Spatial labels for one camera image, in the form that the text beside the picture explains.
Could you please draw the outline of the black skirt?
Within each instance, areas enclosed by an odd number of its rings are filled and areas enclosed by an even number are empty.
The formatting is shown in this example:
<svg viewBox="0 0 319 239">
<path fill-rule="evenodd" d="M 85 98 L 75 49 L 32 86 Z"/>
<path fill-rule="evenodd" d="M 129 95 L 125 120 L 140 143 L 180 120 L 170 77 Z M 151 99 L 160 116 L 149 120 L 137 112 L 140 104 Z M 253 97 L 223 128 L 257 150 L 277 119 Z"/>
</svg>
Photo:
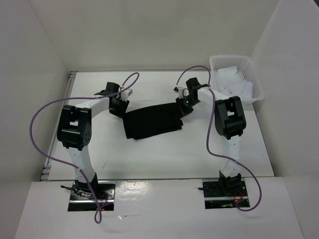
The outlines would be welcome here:
<svg viewBox="0 0 319 239">
<path fill-rule="evenodd" d="M 127 139 L 144 139 L 182 129 L 176 103 L 154 105 L 130 111 L 123 116 Z"/>
</svg>

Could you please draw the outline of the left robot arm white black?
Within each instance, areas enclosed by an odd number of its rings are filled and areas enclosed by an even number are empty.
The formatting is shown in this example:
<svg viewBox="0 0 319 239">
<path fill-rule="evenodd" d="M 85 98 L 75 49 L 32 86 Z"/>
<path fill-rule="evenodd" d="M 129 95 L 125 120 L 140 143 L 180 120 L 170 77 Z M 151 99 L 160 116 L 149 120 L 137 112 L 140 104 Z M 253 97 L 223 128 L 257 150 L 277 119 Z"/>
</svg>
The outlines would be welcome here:
<svg viewBox="0 0 319 239">
<path fill-rule="evenodd" d="M 62 108 L 57 139 L 67 149 L 71 162 L 75 165 L 75 191 L 88 199 L 99 194 L 98 179 L 92 167 L 88 144 L 92 138 L 92 119 L 99 113 L 108 110 L 115 116 L 123 117 L 126 113 L 132 89 L 112 82 L 106 88 L 89 99 L 75 106 L 64 105 Z"/>
</svg>

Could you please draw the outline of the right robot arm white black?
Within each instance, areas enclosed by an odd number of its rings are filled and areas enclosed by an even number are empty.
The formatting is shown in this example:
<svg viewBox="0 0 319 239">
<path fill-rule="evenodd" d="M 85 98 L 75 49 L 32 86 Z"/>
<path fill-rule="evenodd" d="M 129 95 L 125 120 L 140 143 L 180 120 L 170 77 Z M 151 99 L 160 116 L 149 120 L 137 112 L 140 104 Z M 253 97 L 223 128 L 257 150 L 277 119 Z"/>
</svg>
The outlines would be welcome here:
<svg viewBox="0 0 319 239">
<path fill-rule="evenodd" d="M 207 84 L 200 84 L 197 78 L 186 81 L 186 88 L 176 86 L 178 93 L 176 103 L 181 116 L 193 111 L 193 106 L 204 102 L 214 107 L 214 123 L 217 133 L 224 138 L 224 156 L 227 159 L 219 170 L 218 190 L 224 196 L 229 196 L 241 183 L 239 145 L 246 128 L 246 118 L 241 99 L 238 96 L 226 96 L 212 90 Z"/>
</svg>

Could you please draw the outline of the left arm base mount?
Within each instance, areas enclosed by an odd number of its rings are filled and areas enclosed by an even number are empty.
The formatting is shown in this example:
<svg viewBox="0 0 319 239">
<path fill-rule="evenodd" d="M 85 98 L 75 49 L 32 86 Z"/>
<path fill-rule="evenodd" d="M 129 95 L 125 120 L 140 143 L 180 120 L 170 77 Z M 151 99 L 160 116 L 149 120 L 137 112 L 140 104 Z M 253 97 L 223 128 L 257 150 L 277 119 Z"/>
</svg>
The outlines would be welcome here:
<svg viewBox="0 0 319 239">
<path fill-rule="evenodd" d="M 69 212 L 85 212 L 96 211 L 97 204 L 94 200 L 92 192 L 88 190 L 76 189 L 75 183 L 71 187 L 60 186 L 64 190 L 70 192 L 68 211 Z M 102 211 L 114 210 L 115 199 L 115 183 L 101 182 L 97 185 L 95 197 Z"/>
</svg>

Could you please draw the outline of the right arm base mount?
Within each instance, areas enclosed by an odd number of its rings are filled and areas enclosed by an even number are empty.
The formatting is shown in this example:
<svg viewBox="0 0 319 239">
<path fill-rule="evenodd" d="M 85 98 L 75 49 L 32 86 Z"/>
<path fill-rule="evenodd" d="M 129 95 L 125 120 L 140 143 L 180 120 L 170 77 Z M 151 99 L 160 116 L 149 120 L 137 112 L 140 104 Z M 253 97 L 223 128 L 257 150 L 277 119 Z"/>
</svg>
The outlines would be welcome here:
<svg viewBox="0 0 319 239">
<path fill-rule="evenodd" d="M 206 209 L 224 209 L 249 208 L 250 202 L 246 189 L 245 181 L 242 180 L 239 186 L 223 191 L 217 179 L 206 180 L 198 187 L 199 191 L 203 192 L 204 204 Z"/>
</svg>

